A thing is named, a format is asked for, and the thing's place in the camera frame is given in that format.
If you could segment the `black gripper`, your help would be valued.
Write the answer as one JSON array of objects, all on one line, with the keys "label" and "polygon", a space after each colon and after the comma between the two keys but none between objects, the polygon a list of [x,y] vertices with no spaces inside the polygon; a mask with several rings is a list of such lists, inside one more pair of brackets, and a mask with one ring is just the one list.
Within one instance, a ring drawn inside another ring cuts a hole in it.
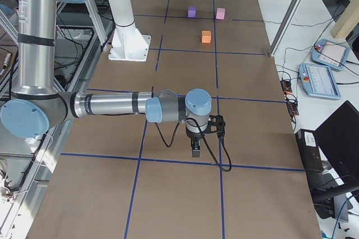
[{"label": "black gripper", "polygon": [[186,135],[191,139],[191,151],[193,158],[200,157],[200,140],[202,139],[202,134],[200,132],[192,132],[190,130],[186,130]]}]

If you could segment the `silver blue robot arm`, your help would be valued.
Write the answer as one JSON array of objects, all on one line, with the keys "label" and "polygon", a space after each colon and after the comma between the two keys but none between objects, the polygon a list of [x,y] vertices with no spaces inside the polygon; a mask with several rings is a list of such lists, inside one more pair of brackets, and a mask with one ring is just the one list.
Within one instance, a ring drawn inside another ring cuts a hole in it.
[{"label": "silver blue robot arm", "polygon": [[170,90],[99,95],[59,92],[54,88],[59,1],[19,0],[19,78],[11,89],[11,100],[1,108],[4,127],[17,137],[31,138],[62,122],[87,115],[143,114],[153,123],[184,123],[192,155],[198,157],[200,143],[210,131],[211,97],[203,89],[193,89],[179,97]]}]

